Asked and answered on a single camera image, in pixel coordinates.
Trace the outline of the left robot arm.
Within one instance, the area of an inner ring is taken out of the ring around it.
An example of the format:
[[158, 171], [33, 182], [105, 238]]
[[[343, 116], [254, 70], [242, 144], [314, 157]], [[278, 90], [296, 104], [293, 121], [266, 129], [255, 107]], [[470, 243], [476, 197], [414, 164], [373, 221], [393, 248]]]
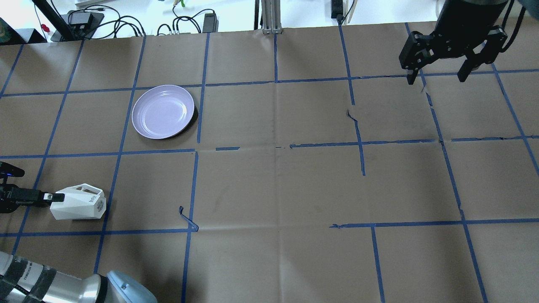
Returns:
[[[21, 188], [9, 177], [25, 171], [2, 162], [1, 213], [21, 206], [48, 207], [55, 219], [100, 219], [106, 211], [104, 192], [89, 184], [70, 186], [57, 192]], [[136, 280], [120, 271], [93, 274], [80, 279], [24, 257], [0, 254], [0, 298], [2, 303], [155, 303], [156, 297]]]

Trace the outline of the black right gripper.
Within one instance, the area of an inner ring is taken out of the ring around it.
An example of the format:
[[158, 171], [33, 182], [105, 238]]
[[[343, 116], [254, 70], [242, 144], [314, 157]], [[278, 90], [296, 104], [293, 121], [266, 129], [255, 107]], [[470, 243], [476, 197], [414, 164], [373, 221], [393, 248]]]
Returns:
[[466, 57], [457, 77], [465, 82], [481, 64], [491, 64], [507, 41], [506, 32], [495, 25], [487, 29], [436, 29], [429, 35], [412, 31], [399, 54], [399, 63], [407, 70], [407, 83], [413, 85], [419, 70], [439, 59]]

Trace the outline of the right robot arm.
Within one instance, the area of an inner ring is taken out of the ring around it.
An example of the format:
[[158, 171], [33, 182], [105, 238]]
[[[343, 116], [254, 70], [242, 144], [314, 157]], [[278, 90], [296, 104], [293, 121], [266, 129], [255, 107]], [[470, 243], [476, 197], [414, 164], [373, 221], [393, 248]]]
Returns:
[[522, 0], [518, 21], [510, 37], [501, 13], [509, 13], [512, 0], [447, 0], [444, 2], [433, 32], [428, 35], [412, 31], [399, 54], [399, 63], [407, 71], [408, 84], [414, 84], [423, 67], [439, 59], [466, 57], [457, 77], [464, 82], [482, 64], [491, 64], [512, 45], [526, 12], [538, 18], [537, 0]]

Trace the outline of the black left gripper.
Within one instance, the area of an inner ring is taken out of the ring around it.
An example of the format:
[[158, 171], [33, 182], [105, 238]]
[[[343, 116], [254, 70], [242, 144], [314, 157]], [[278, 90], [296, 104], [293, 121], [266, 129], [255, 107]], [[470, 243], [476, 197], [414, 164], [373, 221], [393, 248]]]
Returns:
[[35, 189], [19, 188], [8, 184], [9, 177], [23, 177], [25, 171], [12, 164], [0, 163], [0, 213], [13, 213], [20, 206], [48, 207], [53, 202], [63, 202], [65, 194], [43, 192]]

